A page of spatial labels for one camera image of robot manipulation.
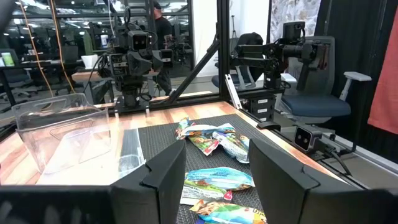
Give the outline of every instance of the rubber mat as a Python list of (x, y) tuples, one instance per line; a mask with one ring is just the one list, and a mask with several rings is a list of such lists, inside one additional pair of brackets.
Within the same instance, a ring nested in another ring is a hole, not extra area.
[[(283, 150), (236, 114), (198, 119), (194, 120), (194, 122), (196, 124), (210, 124), (214, 126), (229, 123), (232, 124), (238, 133), (243, 134), (248, 138), (263, 140), (275, 148)], [(174, 132), (177, 126), (178, 124), (174, 123), (139, 129), (141, 148), (144, 158), (147, 159), (147, 161), (175, 142)], [(215, 167), (231, 167), (251, 175), (249, 164), (241, 164), (236, 159), (230, 158), (221, 146), (213, 151), (212, 155), (205, 156), (198, 148), (187, 140), (187, 172), (190, 170)], [(233, 192), (232, 203), (262, 210), (255, 188)], [(191, 207), (192, 206), (188, 205), (180, 205), (177, 223), (195, 223), (198, 216), (189, 210)]]

